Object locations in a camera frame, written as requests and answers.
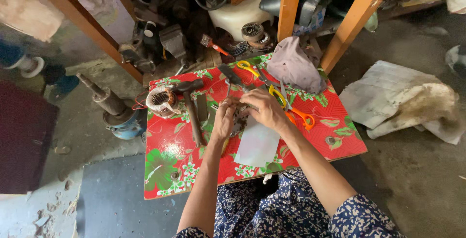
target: wooden hammer handle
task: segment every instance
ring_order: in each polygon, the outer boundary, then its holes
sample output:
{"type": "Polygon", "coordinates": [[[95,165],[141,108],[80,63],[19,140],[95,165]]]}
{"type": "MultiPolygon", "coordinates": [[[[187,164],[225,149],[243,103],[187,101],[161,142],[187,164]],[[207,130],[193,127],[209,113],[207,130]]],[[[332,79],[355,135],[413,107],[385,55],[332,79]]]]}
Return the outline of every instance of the wooden hammer handle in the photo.
{"type": "Polygon", "coordinates": [[[196,147],[200,148],[206,145],[206,141],[202,137],[201,127],[198,120],[198,114],[189,94],[189,91],[183,92],[183,97],[186,106],[188,107],[189,121],[191,122],[192,133],[194,134],[196,147]]]}

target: floral sleeve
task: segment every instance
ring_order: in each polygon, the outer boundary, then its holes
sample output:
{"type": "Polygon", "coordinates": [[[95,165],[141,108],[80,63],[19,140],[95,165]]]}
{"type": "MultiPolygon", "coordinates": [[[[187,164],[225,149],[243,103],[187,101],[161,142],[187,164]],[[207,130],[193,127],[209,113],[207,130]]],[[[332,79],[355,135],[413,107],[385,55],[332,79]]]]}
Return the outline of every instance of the floral sleeve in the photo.
{"type": "Polygon", "coordinates": [[[333,237],[405,237],[377,205],[362,194],[348,198],[329,223],[333,237]]]}
{"type": "Polygon", "coordinates": [[[173,238],[210,238],[207,233],[197,227],[188,227],[179,231],[173,238]]]}

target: table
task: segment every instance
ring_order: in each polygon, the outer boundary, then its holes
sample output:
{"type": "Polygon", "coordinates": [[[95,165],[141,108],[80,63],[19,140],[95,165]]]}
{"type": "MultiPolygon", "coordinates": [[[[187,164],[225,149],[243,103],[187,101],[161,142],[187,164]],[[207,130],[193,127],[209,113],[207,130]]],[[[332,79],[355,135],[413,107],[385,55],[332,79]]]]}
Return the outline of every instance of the table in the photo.
{"type": "MultiPolygon", "coordinates": [[[[247,61],[254,65],[255,68],[260,68],[270,80],[278,82],[266,72],[267,62],[272,56],[273,54],[270,53],[250,58],[247,61]]],[[[238,74],[244,84],[253,83],[256,86],[263,84],[249,71],[237,68],[236,62],[230,63],[229,66],[238,74]]],[[[310,131],[307,131],[303,126],[300,126],[303,121],[296,115],[296,124],[298,124],[300,132],[329,161],[367,152],[364,142],[361,140],[356,127],[349,118],[323,69],[319,68],[319,73],[327,80],[328,88],[324,92],[318,95],[312,95],[299,89],[288,92],[290,104],[303,112],[312,114],[316,120],[316,125],[310,131]],[[333,145],[326,143],[325,138],[328,136],[335,138],[333,145]]],[[[209,118],[206,122],[201,122],[201,124],[204,131],[203,136],[208,142],[215,116],[215,110],[210,106],[222,101],[227,91],[225,76],[219,69],[210,68],[163,78],[150,82],[150,85],[151,89],[153,89],[161,84],[170,85],[199,78],[203,80],[204,87],[192,92],[191,98],[196,99],[198,95],[206,94],[209,118]]],[[[230,95],[241,97],[242,94],[240,87],[232,85],[230,95]]],[[[178,99],[181,104],[182,114],[175,115],[170,119],[160,118],[150,110],[148,111],[144,174],[145,199],[160,198],[190,191],[196,181],[196,175],[206,148],[195,147],[196,144],[192,139],[192,129],[191,125],[188,124],[190,121],[184,100],[181,96],[178,99]],[[176,171],[178,171],[179,177],[177,180],[172,181],[171,174],[176,171]]],[[[218,184],[243,181],[299,166],[282,139],[279,141],[274,161],[266,164],[265,167],[255,168],[235,163],[234,158],[241,136],[242,133],[239,133],[230,138],[222,154],[218,184]]]]}

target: scissors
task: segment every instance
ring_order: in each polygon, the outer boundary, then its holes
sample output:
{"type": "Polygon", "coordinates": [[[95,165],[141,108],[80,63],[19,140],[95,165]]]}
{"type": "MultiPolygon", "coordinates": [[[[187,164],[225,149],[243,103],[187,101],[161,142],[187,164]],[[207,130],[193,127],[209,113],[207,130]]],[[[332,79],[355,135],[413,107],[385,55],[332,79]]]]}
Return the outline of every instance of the scissors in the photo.
{"type": "Polygon", "coordinates": [[[293,108],[291,107],[291,104],[288,102],[288,99],[286,98],[286,91],[285,91],[285,87],[283,86],[283,82],[280,81],[280,86],[282,88],[282,93],[285,94],[285,101],[286,101],[286,106],[284,108],[285,110],[285,114],[286,116],[290,119],[291,122],[293,122],[294,125],[296,125],[296,121],[294,120],[293,116],[291,116],[291,114],[288,113],[288,110],[291,110],[292,112],[294,112],[295,114],[301,116],[301,118],[304,120],[303,122],[303,126],[306,128],[306,130],[310,130],[312,129],[312,127],[314,127],[314,125],[316,124],[316,121],[314,120],[314,117],[310,114],[305,114],[303,113],[302,111],[300,110],[297,110],[296,108],[293,108]],[[309,124],[306,119],[307,118],[310,118],[310,122],[312,122],[311,124],[309,124]]]}
{"type": "Polygon", "coordinates": [[[252,74],[254,74],[257,78],[259,78],[261,81],[265,83],[267,86],[275,86],[276,88],[280,87],[280,84],[273,82],[264,75],[263,72],[260,71],[258,68],[257,71],[251,66],[251,64],[245,60],[241,60],[236,64],[239,68],[245,69],[247,71],[250,71],[252,74]]]}
{"type": "Polygon", "coordinates": [[[280,106],[282,106],[282,109],[284,109],[287,105],[287,102],[285,100],[285,98],[283,97],[282,93],[280,93],[277,89],[275,89],[274,85],[278,88],[280,86],[280,84],[276,83],[276,82],[273,82],[271,80],[268,80],[267,77],[264,75],[264,73],[262,73],[262,71],[260,71],[260,69],[257,69],[257,72],[254,68],[251,67],[251,64],[248,63],[247,61],[245,60],[242,60],[242,61],[239,61],[237,63],[238,67],[239,68],[242,68],[242,69],[245,69],[245,70],[248,70],[250,72],[252,72],[256,77],[259,77],[259,79],[261,81],[263,81],[265,83],[265,85],[268,86],[268,93],[270,93],[271,96],[278,96],[278,98],[280,98],[280,101],[282,102],[280,104],[280,106]]]}

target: cloth rag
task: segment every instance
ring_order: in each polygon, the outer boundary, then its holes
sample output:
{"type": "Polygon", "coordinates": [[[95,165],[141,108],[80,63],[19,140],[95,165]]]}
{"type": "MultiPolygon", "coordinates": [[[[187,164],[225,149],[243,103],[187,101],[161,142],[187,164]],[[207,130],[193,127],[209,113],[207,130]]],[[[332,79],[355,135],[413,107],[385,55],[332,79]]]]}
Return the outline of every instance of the cloth rag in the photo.
{"type": "Polygon", "coordinates": [[[299,37],[292,36],[277,44],[274,56],[267,64],[267,72],[284,84],[289,83],[294,88],[318,94],[327,87],[315,67],[315,62],[318,65],[319,59],[310,58],[300,48],[299,42],[299,37]]]}
{"type": "Polygon", "coordinates": [[[354,122],[365,125],[371,139],[403,128],[429,130],[458,144],[466,130],[458,95],[434,75],[378,61],[339,95],[354,122]]]}

